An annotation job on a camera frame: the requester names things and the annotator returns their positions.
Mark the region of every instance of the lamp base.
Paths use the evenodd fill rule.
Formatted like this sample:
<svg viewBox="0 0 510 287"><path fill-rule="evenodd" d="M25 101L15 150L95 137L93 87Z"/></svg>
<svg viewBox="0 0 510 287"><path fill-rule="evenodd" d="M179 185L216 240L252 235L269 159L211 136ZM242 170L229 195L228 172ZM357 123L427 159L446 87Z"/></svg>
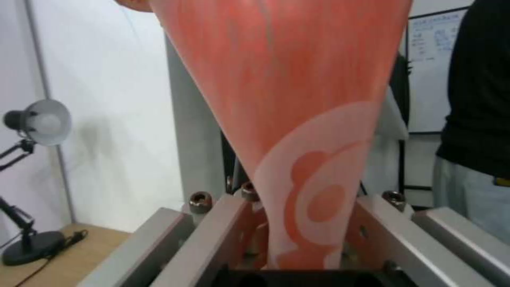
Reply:
<svg viewBox="0 0 510 287"><path fill-rule="evenodd" d="M23 247L23 240L20 240L9 246L2 256L4 265L16 266L27 264L42 259L63 244L65 237L57 231L42 232L30 236L30 244Z"/></svg>

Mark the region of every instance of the machine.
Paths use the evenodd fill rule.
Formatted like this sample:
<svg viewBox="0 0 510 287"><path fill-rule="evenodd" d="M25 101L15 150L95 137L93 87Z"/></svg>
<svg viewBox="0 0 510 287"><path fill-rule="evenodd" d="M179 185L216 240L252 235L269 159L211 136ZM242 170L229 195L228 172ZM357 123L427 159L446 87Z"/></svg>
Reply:
<svg viewBox="0 0 510 287"><path fill-rule="evenodd" d="M508 246L448 208L414 213L398 193L357 199L338 271L264 271L257 197L211 204L200 193L183 211L161 208L79 286L510 285Z"/></svg>

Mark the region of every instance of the lamp shade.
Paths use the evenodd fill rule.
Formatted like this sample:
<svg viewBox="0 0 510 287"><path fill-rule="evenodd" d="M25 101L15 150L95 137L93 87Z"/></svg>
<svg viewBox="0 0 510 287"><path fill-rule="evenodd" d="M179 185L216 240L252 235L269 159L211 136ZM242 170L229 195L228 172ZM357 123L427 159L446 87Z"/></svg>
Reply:
<svg viewBox="0 0 510 287"><path fill-rule="evenodd" d="M71 131L71 115L67 108L49 99L37 101L24 111L7 112L4 123L43 146L60 144Z"/></svg>

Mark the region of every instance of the desk lamp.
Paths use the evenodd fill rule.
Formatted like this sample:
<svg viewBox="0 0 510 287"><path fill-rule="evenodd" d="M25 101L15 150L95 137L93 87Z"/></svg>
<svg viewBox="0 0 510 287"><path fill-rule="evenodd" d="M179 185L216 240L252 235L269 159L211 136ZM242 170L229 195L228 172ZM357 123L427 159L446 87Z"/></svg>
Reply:
<svg viewBox="0 0 510 287"><path fill-rule="evenodd" d="M67 108L55 100L41 100L23 111L9 111L4 115L4 124L17 131L23 139L2 152L0 159L21 149L23 153L6 164L0 165L0 172L34 153L36 144L58 145L69 135L71 116ZM20 208L8 204L0 197L2 210L21 230L21 240L5 249L2 261L7 266L27 264L47 256L64 243L60 232L37 232L34 218Z"/></svg>

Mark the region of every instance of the funnel-shaped film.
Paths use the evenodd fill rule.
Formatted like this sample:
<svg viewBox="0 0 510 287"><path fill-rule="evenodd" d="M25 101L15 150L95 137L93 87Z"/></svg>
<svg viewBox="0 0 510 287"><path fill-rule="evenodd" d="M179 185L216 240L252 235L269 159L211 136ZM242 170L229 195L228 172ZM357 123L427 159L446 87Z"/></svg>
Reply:
<svg viewBox="0 0 510 287"><path fill-rule="evenodd" d="M410 0L150 0L254 182L270 268L337 268Z"/></svg>

